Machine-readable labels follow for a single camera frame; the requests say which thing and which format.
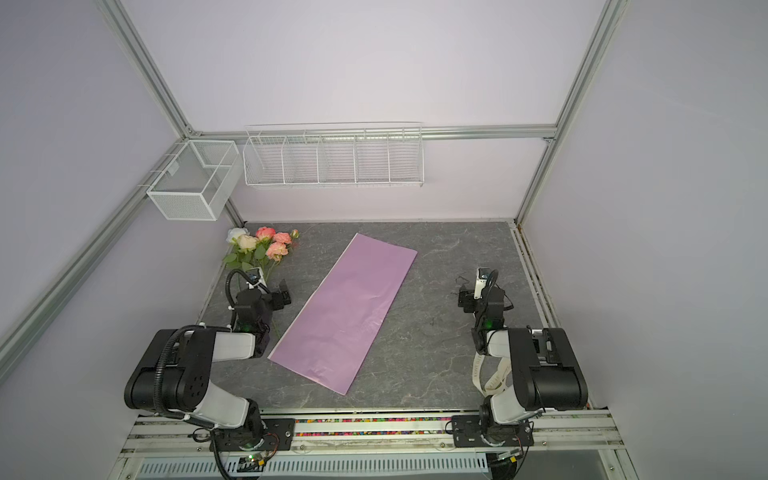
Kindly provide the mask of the pink spray rose stem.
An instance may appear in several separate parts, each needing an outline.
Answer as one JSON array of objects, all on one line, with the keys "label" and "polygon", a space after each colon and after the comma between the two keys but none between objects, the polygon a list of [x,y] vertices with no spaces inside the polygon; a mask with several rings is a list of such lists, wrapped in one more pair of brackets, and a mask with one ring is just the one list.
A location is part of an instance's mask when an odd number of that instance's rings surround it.
[{"label": "pink spray rose stem", "polygon": [[266,251],[268,264],[264,270],[264,280],[268,281],[275,268],[291,252],[292,246],[300,237],[300,232],[293,229],[289,232],[276,233]]}]

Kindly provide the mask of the dark pink rose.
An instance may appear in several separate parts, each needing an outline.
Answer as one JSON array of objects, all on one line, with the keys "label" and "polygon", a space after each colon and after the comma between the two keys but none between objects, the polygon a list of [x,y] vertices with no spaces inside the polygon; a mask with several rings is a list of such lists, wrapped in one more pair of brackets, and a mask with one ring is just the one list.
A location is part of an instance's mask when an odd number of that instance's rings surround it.
[{"label": "dark pink rose", "polygon": [[258,266],[262,271],[262,278],[267,281],[270,271],[270,265],[272,259],[270,257],[270,248],[274,243],[274,237],[276,230],[271,227],[261,227],[256,231],[255,237],[257,240],[256,250],[254,252],[254,260],[258,263]]}]

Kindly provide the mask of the pink purple wrapping paper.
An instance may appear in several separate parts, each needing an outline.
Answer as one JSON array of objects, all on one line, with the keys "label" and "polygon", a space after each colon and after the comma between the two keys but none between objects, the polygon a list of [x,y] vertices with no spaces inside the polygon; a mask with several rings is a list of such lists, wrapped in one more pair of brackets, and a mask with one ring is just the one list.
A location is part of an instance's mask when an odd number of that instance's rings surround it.
[{"label": "pink purple wrapping paper", "polygon": [[356,234],[268,359],[347,394],[416,256]]}]

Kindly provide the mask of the cream rose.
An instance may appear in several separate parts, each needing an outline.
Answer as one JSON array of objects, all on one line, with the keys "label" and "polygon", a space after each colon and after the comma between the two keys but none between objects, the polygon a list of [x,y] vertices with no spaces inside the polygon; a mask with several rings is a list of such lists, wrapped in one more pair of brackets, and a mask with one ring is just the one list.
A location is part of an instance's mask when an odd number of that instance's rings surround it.
[{"label": "cream rose", "polygon": [[230,244],[231,252],[223,260],[226,267],[230,270],[254,270],[257,266],[254,255],[259,246],[259,241],[255,237],[244,233],[231,238]]}]

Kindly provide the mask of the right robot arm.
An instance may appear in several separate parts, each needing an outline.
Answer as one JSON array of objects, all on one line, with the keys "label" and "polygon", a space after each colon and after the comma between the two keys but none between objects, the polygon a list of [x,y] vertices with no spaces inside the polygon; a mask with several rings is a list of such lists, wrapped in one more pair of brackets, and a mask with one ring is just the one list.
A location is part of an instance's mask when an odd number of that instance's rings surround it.
[{"label": "right robot arm", "polygon": [[462,287],[458,306],[474,317],[472,382],[484,400],[476,414],[450,421],[458,448],[518,448],[533,444],[533,423],[548,410],[586,407],[588,388],[561,328],[508,327],[506,294],[493,285]]}]

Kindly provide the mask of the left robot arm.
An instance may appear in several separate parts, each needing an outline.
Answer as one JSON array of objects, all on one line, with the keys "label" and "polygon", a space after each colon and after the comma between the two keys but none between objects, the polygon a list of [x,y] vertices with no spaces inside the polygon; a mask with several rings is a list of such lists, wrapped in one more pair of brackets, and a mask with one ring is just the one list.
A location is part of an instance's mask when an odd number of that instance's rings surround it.
[{"label": "left robot arm", "polygon": [[192,435],[210,450],[260,451],[270,458],[290,448],[295,424],[265,420],[257,402],[211,380],[219,362],[260,358],[266,352],[272,316],[292,302],[287,284],[276,289],[250,285],[227,296],[232,314],[226,326],[203,324],[158,331],[131,374],[124,403],[132,410],[197,427]]}]

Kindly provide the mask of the cream printed ribbon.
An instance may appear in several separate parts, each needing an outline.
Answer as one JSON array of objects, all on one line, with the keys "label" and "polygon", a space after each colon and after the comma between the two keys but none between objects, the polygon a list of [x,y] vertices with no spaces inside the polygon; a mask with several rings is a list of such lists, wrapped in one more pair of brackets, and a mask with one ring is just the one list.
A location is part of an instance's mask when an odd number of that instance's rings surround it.
[{"label": "cream printed ribbon", "polygon": [[511,362],[508,357],[502,357],[496,371],[485,381],[482,381],[483,365],[486,356],[476,353],[472,363],[471,379],[475,388],[484,396],[494,396],[507,389],[507,377],[511,373]]}]

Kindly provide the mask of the small white mesh basket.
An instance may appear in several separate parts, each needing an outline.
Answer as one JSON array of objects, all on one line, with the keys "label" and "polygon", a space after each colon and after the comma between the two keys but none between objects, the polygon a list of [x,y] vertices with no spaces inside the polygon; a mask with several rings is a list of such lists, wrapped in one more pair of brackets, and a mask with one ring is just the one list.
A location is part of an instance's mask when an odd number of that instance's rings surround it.
[{"label": "small white mesh basket", "polygon": [[188,140],[147,194],[168,220],[216,221],[244,171],[233,141]]}]

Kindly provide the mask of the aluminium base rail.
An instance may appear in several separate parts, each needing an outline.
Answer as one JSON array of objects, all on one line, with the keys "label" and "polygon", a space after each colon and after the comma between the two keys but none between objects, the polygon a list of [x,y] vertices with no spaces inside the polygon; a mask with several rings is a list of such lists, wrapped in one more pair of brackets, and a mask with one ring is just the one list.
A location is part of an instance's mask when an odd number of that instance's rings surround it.
[{"label": "aluminium base rail", "polygon": [[221,442],[180,421],[136,420],[110,474],[113,479],[387,478],[479,474],[506,477],[539,452],[587,453],[608,479],[637,472],[606,410],[549,412],[513,429],[509,439],[480,431],[469,411],[275,413],[255,450]]}]

